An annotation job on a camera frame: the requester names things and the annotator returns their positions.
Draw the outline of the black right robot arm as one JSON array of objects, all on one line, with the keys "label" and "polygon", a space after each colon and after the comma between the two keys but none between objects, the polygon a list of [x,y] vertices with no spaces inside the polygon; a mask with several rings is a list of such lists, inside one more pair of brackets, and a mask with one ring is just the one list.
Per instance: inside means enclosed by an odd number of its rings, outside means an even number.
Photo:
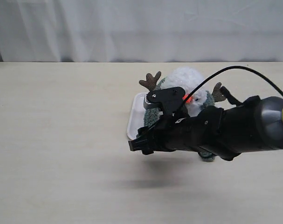
[{"label": "black right robot arm", "polygon": [[230,109],[209,106],[195,117],[159,119],[142,129],[131,151],[196,152],[232,161],[243,153],[283,150],[283,99],[249,97]]}]

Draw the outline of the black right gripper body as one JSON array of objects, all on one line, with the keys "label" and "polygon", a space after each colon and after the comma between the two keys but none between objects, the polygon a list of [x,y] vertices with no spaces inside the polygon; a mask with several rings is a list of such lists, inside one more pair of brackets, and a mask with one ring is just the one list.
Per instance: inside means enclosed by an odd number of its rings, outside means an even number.
[{"label": "black right gripper body", "polygon": [[138,130],[136,139],[148,140],[154,152],[209,152],[216,155],[224,109],[208,106],[196,117],[162,116]]}]

